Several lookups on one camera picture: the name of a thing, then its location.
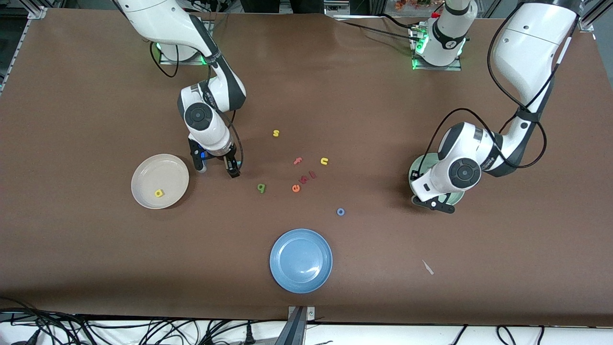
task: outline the cable connector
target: cable connector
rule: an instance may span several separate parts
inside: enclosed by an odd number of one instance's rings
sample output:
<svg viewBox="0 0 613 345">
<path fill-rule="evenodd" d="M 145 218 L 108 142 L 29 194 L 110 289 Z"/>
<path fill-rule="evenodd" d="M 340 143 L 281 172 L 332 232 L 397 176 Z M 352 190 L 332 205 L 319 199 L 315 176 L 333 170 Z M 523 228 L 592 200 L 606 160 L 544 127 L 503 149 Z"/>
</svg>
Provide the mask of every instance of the cable connector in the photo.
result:
<svg viewBox="0 0 613 345">
<path fill-rule="evenodd" d="M 245 345 L 255 344 L 256 340 L 253 338 L 253 333 L 251 332 L 251 321 L 247 321 L 247 336 L 245 337 Z"/>
</svg>

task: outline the table surface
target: table surface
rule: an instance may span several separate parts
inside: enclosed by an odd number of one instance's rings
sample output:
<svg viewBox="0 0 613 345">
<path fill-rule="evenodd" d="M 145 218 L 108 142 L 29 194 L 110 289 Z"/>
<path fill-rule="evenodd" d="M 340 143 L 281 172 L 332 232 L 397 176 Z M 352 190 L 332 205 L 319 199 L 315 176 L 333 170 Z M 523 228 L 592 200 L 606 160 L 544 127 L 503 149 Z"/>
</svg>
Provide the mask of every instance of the table surface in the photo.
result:
<svg viewBox="0 0 613 345">
<path fill-rule="evenodd" d="M 88 314 L 282 319 L 315 305 L 329 321 L 610 325 L 613 97 L 591 34 L 576 33 L 556 74 L 536 166 L 485 176 L 453 215 L 410 203 L 407 169 L 444 115 L 469 107 L 498 128 L 515 111 L 485 66 L 499 24 L 476 20 L 463 70 L 440 72 L 412 70 L 401 39 L 323 15 L 230 15 L 214 37 L 248 90 L 235 120 L 245 165 L 231 179 L 218 161 L 195 172 L 177 114 L 206 68 L 168 79 L 119 12 L 50 9 L 0 98 L 0 293 Z M 446 127 L 462 120 L 474 122 Z M 130 180 L 159 153 L 191 179 L 154 211 Z M 317 178 L 293 193 L 309 170 Z M 294 228 L 334 256 L 306 295 L 268 267 Z"/>
</svg>

